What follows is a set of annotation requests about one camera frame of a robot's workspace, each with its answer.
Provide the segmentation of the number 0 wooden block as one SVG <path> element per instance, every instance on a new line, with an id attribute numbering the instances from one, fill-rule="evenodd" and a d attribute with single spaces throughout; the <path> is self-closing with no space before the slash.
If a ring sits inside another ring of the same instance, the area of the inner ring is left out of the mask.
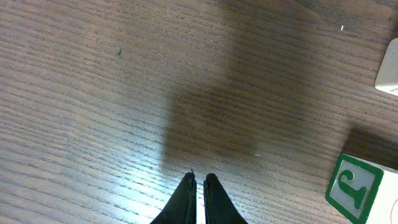
<path id="1" fill-rule="evenodd" d="M 395 224 L 397 170 L 341 154 L 325 198 L 351 223 Z"/>

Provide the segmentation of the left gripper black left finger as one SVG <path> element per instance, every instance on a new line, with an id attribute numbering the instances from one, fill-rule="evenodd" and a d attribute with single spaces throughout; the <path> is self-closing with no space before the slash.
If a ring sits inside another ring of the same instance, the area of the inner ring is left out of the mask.
<path id="1" fill-rule="evenodd" d="M 193 172 L 187 172 L 165 207 L 150 224 L 196 224 L 197 182 Z"/>

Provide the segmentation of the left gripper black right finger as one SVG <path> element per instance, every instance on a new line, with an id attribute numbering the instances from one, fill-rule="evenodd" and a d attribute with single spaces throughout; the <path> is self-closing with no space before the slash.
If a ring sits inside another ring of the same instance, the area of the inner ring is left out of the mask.
<path id="1" fill-rule="evenodd" d="M 207 174 L 203 186 L 206 224 L 248 224 L 215 174 Z"/>

